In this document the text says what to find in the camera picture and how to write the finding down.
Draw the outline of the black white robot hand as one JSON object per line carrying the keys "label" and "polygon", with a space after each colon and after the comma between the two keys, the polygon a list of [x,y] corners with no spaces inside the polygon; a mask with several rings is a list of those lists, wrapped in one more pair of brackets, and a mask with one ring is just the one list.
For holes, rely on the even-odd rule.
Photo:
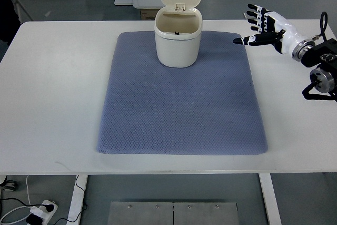
{"label": "black white robot hand", "polygon": [[249,10],[246,14],[250,17],[247,21],[252,24],[251,30],[257,33],[235,38],[234,44],[273,45],[278,53],[290,55],[298,62],[306,48],[311,49],[315,46],[312,39],[300,34],[297,28],[279,13],[254,4],[247,6]]}

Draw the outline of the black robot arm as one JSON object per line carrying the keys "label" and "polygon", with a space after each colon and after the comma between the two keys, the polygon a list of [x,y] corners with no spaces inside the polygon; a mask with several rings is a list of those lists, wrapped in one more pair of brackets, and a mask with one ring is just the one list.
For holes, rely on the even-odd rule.
{"label": "black robot arm", "polygon": [[323,42],[308,49],[301,63],[306,67],[315,67],[310,72],[310,84],[302,91],[307,100],[336,101],[336,39],[327,39],[325,30],[328,15],[322,12],[319,37]]}

